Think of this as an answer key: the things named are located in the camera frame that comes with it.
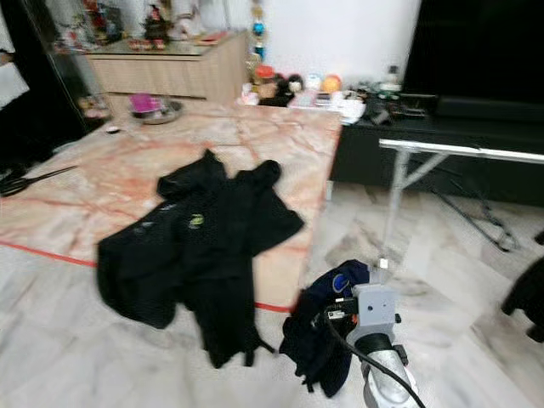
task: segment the floor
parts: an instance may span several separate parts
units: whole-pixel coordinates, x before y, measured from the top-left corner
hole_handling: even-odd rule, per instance
[[[456,201],[477,213],[473,201]],[[531,240],[544,209],[494,207],[518,237],[514,253],[498,252],[433,195],[412,192],[402,202],[387,284],[399,292],[398,341],[429,408],[544,406],[544,346],[524,335],[523,314],[497,311],[544,252]],[[336,184],[301,285],[347,258],[375,260],[386,211],[387,191]],[[154,330],[109,311],[89,267],[7,247],[0,259],[0,408],[365,406],[356,361],[334,399],[308,394],[294,364],[263,349],[253,368],[237,356],[214,370],[183,308],[165,331]],[[262,336],[276,347],[285,318],[258,311]]]

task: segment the black scissors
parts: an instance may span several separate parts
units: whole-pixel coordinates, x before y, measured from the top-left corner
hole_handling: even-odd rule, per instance
[[[76,167],[77,166],[63,168],[63,169],[57,170],[56,172],[47,173],[47,174],[44,174],[43,176],[34,177],[34,178],[21,177],[21,178],[14,178],[13,180],[0,182],[0,197],[9,197],[14,194],[20,193],[22,190],[25,190],[28,186],[36,183],[37,181],[48,179],[49,177],[53,177],[53,176],[56,176],[57,174],[67,172],[68,170],[71,170],[72,168],[76,168]]]

